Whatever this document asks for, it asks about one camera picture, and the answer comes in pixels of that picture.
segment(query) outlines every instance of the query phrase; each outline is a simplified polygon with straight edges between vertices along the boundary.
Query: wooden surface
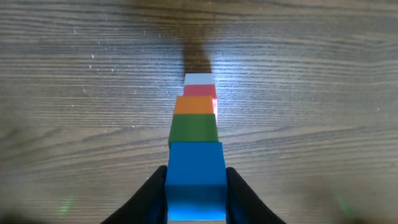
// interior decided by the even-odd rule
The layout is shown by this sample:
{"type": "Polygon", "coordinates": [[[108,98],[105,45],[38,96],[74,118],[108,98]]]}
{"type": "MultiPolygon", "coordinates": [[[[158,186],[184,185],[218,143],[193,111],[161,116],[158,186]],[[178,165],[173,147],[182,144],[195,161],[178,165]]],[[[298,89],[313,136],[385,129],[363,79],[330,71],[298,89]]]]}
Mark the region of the wooden surface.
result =
{"type": "Polygon", "coordinates": [[[0,215],[104,220],[211,71],[226,163],[287,223],[398,222],[391,0],[1,1],[0,215]]]}

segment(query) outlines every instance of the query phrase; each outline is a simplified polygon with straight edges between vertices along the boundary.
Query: cube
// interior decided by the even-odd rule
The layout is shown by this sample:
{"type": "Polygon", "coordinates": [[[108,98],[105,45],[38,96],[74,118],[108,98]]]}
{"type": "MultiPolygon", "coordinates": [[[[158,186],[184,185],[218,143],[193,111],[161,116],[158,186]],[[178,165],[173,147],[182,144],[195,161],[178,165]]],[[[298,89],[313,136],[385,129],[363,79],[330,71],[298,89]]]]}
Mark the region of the cube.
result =
{"type": "Polygon", "coordinates": [[[212,96],[178,96],[174,114],[213,114],[212,96]]]}
{"type": "Polygon", "coordinates": [[[225,220],[227,180],[220,142],[173,142],[165,191],[169,219],[225,220]]]}
{"type": "Polygon", "coordinates": [[[216,85],[186,85],[184,86],[184,96],[212,96],[213,112],[217,117],[217,92],[216,85]]]}
{"type": "Polygon", "coordinates": [[[188,73],[185,74],[184,85],[213,85],[212,73],[188,73]]]}
{"type": "Polygon", "coordinates": [[[171,142],[218,142],[216,116],[214,114],[175,114],[170,129],[171,142]]]}

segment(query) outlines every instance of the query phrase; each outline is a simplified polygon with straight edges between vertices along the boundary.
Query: tabletop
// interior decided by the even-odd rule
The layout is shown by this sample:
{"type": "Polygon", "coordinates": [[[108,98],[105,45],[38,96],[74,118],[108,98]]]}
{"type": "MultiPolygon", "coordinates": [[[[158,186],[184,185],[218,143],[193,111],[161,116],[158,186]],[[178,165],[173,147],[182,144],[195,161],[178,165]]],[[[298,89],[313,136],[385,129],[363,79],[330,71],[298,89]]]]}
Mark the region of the tabletop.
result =
{"type": "Polygon", "coordinates": [[[226,164],[278,216],[396,223],[397,71],[393,0],[1,1],[0,216],[104,220],[211,72],[226,164]]]}

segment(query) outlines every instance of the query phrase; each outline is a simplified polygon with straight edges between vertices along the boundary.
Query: green cube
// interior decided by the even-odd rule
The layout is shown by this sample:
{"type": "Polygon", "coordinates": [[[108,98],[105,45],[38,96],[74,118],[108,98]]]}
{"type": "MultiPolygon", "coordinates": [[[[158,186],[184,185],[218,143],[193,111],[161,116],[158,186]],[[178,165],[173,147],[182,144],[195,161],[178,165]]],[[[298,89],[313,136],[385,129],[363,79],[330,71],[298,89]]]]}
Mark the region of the green cube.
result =
{"type": "Polygon", "coordinates": [[[218,142],[214,114],[175,114],[169,136],[171,142],[218,142]]]}

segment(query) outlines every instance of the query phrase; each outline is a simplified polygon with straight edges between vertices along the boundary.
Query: stack of blocks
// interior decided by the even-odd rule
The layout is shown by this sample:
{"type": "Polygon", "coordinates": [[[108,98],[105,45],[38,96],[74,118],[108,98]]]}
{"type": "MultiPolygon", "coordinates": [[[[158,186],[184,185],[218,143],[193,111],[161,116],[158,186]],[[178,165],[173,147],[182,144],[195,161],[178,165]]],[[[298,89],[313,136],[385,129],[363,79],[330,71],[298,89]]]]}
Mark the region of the stack of blocks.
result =
{"type": "Polygon", "coordinates": [[[216,119],[213,74],[186,74],[169,136],[165,190],[170,220],[225,220],[226,169],[216,119]]]}

